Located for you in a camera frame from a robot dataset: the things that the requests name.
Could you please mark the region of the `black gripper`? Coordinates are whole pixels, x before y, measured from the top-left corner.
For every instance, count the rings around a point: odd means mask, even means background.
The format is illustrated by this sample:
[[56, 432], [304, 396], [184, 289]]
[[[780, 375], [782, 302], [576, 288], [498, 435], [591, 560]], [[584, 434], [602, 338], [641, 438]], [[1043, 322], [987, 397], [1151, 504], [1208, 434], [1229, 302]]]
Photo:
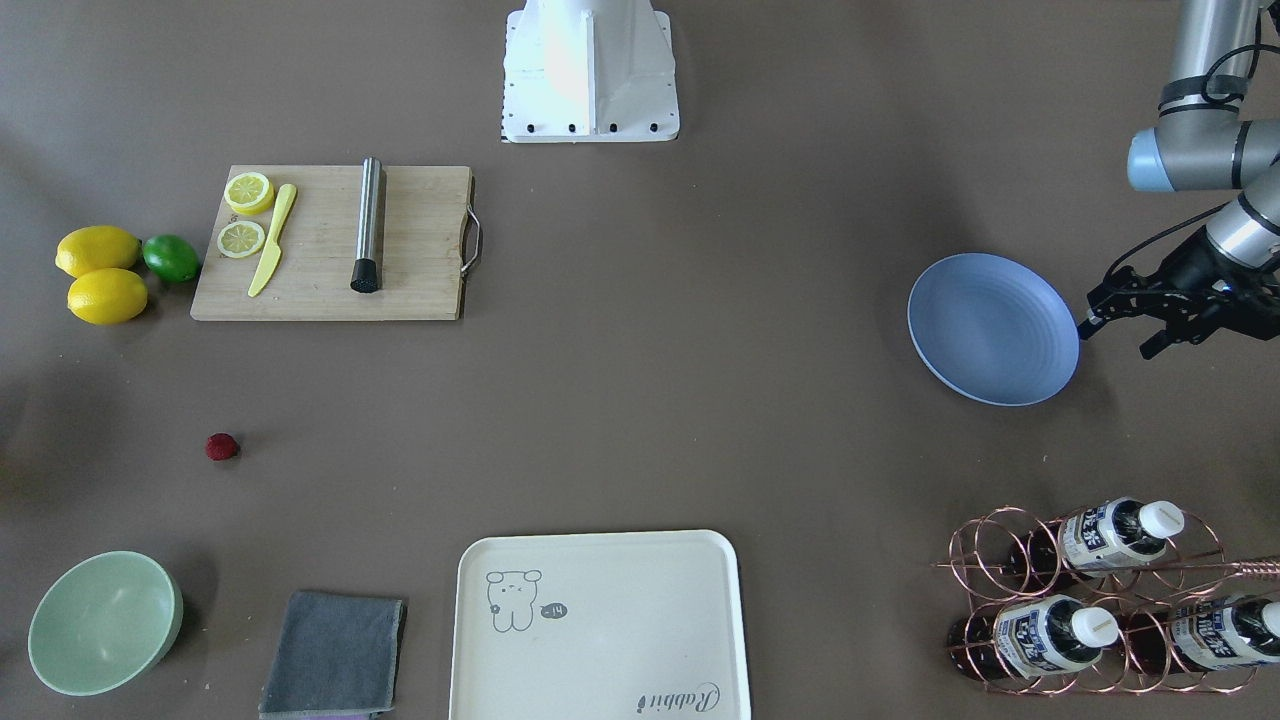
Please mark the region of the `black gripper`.
[[1184, 240], [1149, 275], [1133, 266], [1114, 268], [1088, 295], [1085, 337], [1106, 323], [1151, 316], [1164, 329], [1140, 345], [1151, 360], [1174, 345], [1204, 342], [1226, 329], [1267, 341], [1279, 333], [1277, 277], [1240, 266], [1220, 254], [1201, 228]]

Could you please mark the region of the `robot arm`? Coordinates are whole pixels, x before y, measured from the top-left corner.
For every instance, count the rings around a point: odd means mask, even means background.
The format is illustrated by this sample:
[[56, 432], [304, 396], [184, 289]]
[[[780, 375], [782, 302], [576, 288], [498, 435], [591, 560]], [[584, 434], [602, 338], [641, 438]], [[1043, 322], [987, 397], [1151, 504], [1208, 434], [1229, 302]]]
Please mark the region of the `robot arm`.
[[1147, 192], [1236, 196], [1189, 219], [1190, 236], [1149, 274], [1114, 261], [1087, 296], [1082, 340], [1129, 316], [1164, 323], [1140, 346], [1147, 359], [1220, 329], [1277, 336], [1279, 126], [1240, 117], [1258, 58], [1277, 51], [1261, 38], [1263, 20], [1276, 18], [1275, 1], [1181, 4], [1158, 122], [1133, 137], [1128, 178]]

